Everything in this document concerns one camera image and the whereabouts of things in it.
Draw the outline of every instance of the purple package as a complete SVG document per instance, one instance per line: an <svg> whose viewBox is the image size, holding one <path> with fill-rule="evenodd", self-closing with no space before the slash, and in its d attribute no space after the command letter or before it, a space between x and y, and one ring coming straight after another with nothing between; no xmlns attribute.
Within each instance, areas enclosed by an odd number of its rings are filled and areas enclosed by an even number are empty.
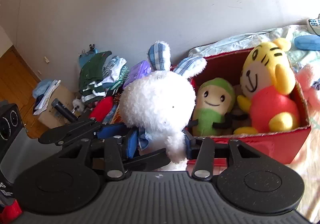
<svg viewBox="0 0 320 224"><path fill-rule="evenodd" d="M151 72L151 67L148 61L143 60L130 69L129 75L125 80L123 87L125 88L129 83L136 79L143 78Z"/></svg>

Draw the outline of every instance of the yellow tiger plush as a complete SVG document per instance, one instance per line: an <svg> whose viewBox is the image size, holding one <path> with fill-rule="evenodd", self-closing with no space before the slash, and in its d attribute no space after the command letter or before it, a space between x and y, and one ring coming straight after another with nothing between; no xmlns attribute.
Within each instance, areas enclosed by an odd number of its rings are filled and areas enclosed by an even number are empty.
<svg viewBox="0 0 320 224"><path fill-rule="evenodd" d="M289 131L299 126L297 105L288 95L296 80L285 54L291 43L285 38L255 47L244 62L240 85L244 95L239 107L250 114L252 127L241 127L234 134Z"/></svg>

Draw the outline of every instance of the metal screw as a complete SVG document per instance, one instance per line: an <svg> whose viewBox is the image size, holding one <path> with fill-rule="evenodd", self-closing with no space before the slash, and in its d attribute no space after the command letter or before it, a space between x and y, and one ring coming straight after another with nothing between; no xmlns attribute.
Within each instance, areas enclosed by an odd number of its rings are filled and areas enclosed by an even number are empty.
<svg viewBox="0 0 320 224"><path fill-rule="evenodd" d="M210 176L210 173L207 170L197 170L195 171L195 176L199 178L207 178Z"/></svg>
<svg viewBox="0 0 320 224"><path fill-rule="evenodd" d="M120 178L123 175L123 173L119 170L110 170L107 172L107 176L110 178Z"/></svg>

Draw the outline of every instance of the rabbit ear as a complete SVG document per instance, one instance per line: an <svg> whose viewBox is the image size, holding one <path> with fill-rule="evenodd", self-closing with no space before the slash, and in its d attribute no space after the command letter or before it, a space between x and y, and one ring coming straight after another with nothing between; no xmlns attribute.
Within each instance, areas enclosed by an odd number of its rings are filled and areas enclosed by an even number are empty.
<svg viewBox="0 0 320 224"><path fill-rule="evenodd" d="M173 71L185 78L190 78L202 72L206 65L207 61L203 57L187 57L179 62Z"/></svg>
<svg viewBox="0 0 320 224"><path fill-rule="evenodd" d="M170 47L165 42L155 42L148 51L148 58L154 71L170 70Z"/></svg>

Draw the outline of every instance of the black cylinder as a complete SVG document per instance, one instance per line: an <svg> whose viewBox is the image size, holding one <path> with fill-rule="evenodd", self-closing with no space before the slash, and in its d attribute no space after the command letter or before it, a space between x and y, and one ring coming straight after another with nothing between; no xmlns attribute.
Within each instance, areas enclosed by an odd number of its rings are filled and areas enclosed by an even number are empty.
<svg viewBox="0 0 320 224"><path fill-rule="evenodd" d="M77 117L73 115L71 111L68 110L57 98L53 100L51 105L71 123L74 123L77 121Z"/></svg>

